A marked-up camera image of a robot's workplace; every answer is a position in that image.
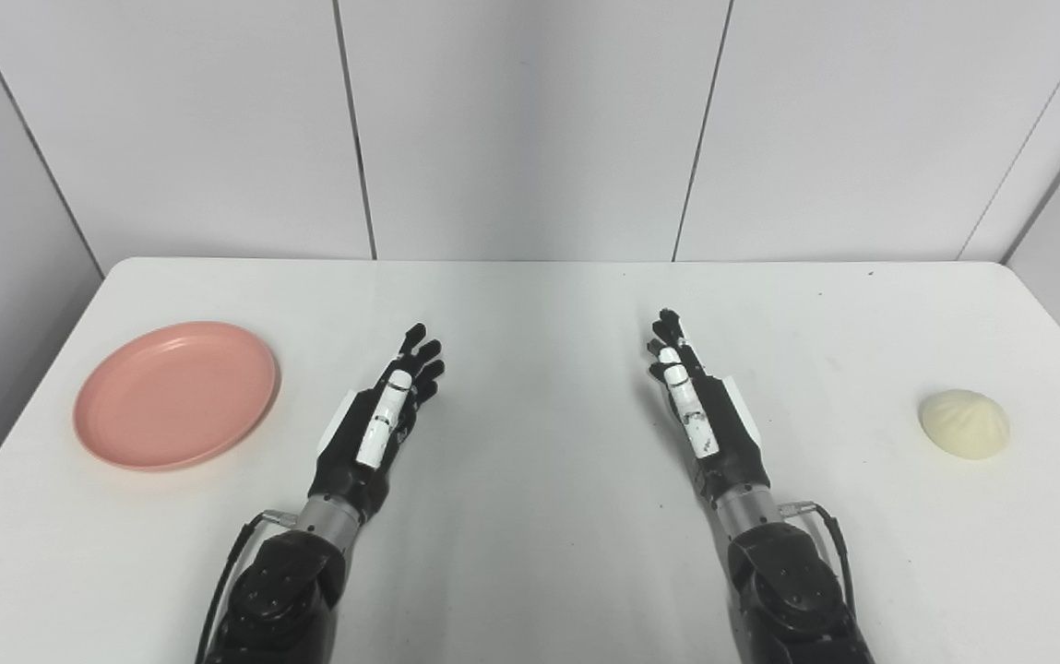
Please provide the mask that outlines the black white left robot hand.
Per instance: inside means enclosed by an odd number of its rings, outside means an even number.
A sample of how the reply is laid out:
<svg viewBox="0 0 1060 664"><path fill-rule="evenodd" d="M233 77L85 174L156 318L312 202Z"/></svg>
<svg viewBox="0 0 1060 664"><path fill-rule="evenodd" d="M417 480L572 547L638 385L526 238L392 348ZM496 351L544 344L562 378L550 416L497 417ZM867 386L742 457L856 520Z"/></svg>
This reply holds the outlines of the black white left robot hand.
<svg viewBox="0 0 1060 664"><path fill-rule="evenodd" d="M399 450L414 429L420 408L437 394L438 378L445 373L441 353L441 340L428 337L425 324L408 329L377 382L351 394L335 417L317 458L307 491L311 499L341 500L363 521L377 514L389 494L389 474Z"/></svg>

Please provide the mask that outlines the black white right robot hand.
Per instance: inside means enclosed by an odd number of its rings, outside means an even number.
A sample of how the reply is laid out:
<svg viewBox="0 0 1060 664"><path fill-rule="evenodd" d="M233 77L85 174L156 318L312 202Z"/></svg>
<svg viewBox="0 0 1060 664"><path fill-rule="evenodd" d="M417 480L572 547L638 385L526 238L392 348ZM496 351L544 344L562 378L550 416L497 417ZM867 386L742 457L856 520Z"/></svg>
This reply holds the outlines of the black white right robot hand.
<svg viewBox="0 0 1060 664"><path fill-rule="evenodd" d="M651 329L649 374L664 387L693 453L697 494L714 505L731 491L768 488L760 445L741 410L741 400L734 397L727 382L704 369L686 339L681 315L662 308Z"/></svg>

